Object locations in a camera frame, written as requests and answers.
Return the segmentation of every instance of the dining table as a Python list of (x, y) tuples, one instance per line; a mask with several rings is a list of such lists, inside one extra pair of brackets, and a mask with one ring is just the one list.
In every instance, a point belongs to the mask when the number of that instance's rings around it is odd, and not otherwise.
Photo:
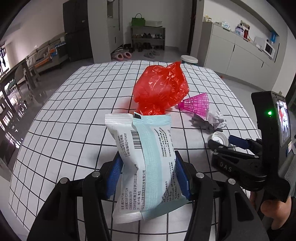
[(27, 59), (23, 59), (22, 61), (20, 61), (19, 63), (17, 63), (15, 66), (13, 66), (8, 72), (6, 72), (3, 76), (1, 76), (0, 78), (0, 89), (9, 105), (9, 107), (11, 108), (11, 110), (13, 111), (13, 113), (16, 113), (16, 110), (14, 109), (13, 105), (11, 104), (7, 93), (5, 91), (5, 86), (10, 83), (14, 77), (15, 77), (15, 72), (17, 70), (17, 68), (19, 66), (22, 66), (23, 70), (24, 70), (24, 75), (25, 78), (28, 80), (28, 83), (31, 87), (31, 89), (35, 89), (36, 86), (34, 84), (33, 78), (31, 76), (31, 73), (29, 71), (28, 65), (27, 65)]
[[(133, 87), (148, 66), (171, 63), (151, 61), (109, 62), (83, 66), (51, 96), (35, 117), (21, 144), (13, 169), (9, 204), (11, 211), (29, 231), (38, 212), (56, 183), (63, 177), (82, 179), (102, 164), (112, 161), (118, 149), (104, 124), (106, 113), (134, 113)], [(207, 93), (210, 110), (219, 110), (226, 119), (223, 133), (256, 139), (259, 134), (248, 113), (225, 82), (211, 69), (181, 64), (189, 86), (185, 98)], [(171, 135), (175, 150), (213, 180), (226, 176), (211, 165), (211, 134), (192, 124), (192, 113), (173, 106)], [(235, 150), (249, 152), (236, 147)], [(148, 221), (116, 224), (112, 212), (120, 195), (121, 177), (115, 195), (102, 201), (112, 240), (183, 240), (193, 203)], [(80, 240), (86, 240), (82, 198), (77, 199)], [(210, 240), (215, 240), (218, 199), (214, 200)]]

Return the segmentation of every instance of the crumpled white paper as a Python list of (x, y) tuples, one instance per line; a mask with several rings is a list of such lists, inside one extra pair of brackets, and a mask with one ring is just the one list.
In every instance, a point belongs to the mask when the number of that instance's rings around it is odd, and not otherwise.
[(224, 128), (226, 126), (226, 119), (218, 110), (209, 110), (207, 114), (207, 121), (213, 125), (214, 130), (217, 128)]

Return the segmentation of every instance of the white wall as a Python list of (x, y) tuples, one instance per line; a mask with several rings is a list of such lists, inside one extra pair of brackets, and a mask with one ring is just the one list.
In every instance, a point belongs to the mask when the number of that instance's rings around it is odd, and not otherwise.
[(141, 13), (145, 20), (162, 21), (165, 27), (165, 45), (179, 47), (182, 13), (185, 0), (123, 0), (124, 43), (131, 43), (131, 19)]
[(286, 53), (279, 76), (272, 88), (272, 91), (282, 92), (286, 96), (296, 73), (296, 39), (288, 28), (288, 39)]
[(31, 0), (17, 19), (22, 19), (19, 30), (8, 36), (16, 63), (24, 59), (34, 46), (39, 47), (52, 37), (64, 32), (63, 3), (67, 0)]
[(270, 37), (270, 31), (258, 19), (230, 0), (205, 0), (204, 15), (212, 18), (212, 22), (228, 22), (231, 30), (243, 20), (251, 27), (249, 36), (252, 40), (255, 36)]

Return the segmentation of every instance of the white cabinet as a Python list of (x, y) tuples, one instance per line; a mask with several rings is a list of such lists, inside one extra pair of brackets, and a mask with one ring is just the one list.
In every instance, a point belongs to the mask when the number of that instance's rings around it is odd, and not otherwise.
[(266, 63), (263, 63), (260, 69), (256, 85), (264, 90), (272, 90), (274, 85), (273, 71)]
[(226, 74), (234, 44), (212, 35), (205, 67)]
[(116, 49), (116, 27), (108, 27), (110, 53)]
[(236, 45), (226, 74), (257, 86), (262, 63), (255, 55)]
[(123, 44), (122, 32), (119, 31), (119, 27), (108, 27), (108, 39), (110, 53), (117, 49), (120, 45)]
[(231, 43), (235, 43), (235, 38), (236, 38), (235, 34), (215, 24), (213, 26), (213, 35), (223, 38)]

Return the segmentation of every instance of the handheld camera device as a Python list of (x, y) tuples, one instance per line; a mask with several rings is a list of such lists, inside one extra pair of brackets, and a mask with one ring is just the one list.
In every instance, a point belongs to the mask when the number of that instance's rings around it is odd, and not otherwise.
[(258, 129), (262, 134), (264, 189), (283, 202), (294, 193), (296, 182), (296, 118), (286, 99), (272, 91), (251, 94)]

